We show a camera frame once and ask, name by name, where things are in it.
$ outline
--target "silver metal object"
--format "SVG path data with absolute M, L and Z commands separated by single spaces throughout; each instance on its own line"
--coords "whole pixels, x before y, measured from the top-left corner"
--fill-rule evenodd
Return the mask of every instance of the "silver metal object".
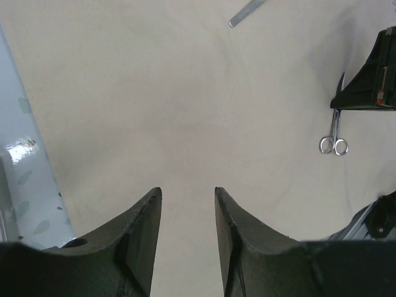
M 248 5 L 242 8 L 229 22 L 231 28 L 234 28 L 240 22 L 242 22 L 249 14 L 259 8 L 266 0 L 252 0 Z
M 332 135 L 330 136 L 325 136 L 321 139 L 319 142 L 319 150 L 321 153 L 331 153 L 335 152 L 337 156 L 344 156 L 349 149 L 348 142 L 343 139 L 343 138 L 338 138 L 338 133 L 340 132 L 340 115 L 341 115 L 341 110 L 334 110 L 333 112 L 333 120 L 332 120 Z M 339 144 L 343 143 L 343 150 L 339 150 Z

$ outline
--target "surgical scissors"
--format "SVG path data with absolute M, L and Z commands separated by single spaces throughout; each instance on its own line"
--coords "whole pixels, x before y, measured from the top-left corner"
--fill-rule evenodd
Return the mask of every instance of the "surgical scissors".
M 342 91 L 344 76 L 345 73 L 342 74 L 340 82 L 338 83 L 337 94 Z M 332 135 L 323 137 L 319 142 L 319 150 L 321 151 L 321 153 L 328 154 L 334 151 L 337 156 L 344 156 L 348 152 L 349 149 L 348 142 L 343 138 L 338 138 L 338 134 L 340 132 L 340 117 L 341 117 L 341 110 L 334 109 L 332 127 L 331 127 Z M 330 142 L 330 144 L 328 145 L 327 148 L 324 148 L 324 144 L 326 142 Z M 337 147 L 341 143 L 343 143 L 344 149 L 338 150 Z

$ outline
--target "table surface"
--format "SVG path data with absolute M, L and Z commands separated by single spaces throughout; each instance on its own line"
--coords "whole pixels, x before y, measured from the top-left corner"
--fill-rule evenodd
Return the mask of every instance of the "table surface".
M 154 186 L 152 296 L 221 296 L 214 187 L 296 239 L 338 231 L 396 190 L 396 114 L 330 101 L 359 71 L 392 0 L 0 0 L 0 22 L 78 235 Z

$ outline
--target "black mechanical part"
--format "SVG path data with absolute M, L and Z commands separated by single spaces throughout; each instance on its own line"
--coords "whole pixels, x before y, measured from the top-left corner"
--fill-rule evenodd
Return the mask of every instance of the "black mechanical part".
M 152 189 L 126 212 L 62 248 L 0 244 L 0 296 L 150 296 L 161 200 L 161 189 Z
M 340 110 L 396 110 L 396 27 L 379 32 L 355 78 L 331 101 Z
M 226 297 L 395 296 L 395 241 L 298 242 L 215 190 Z
M 396 225 L 396 192 L 379 198 L 364 223 L 372 238 L 388 237 Z

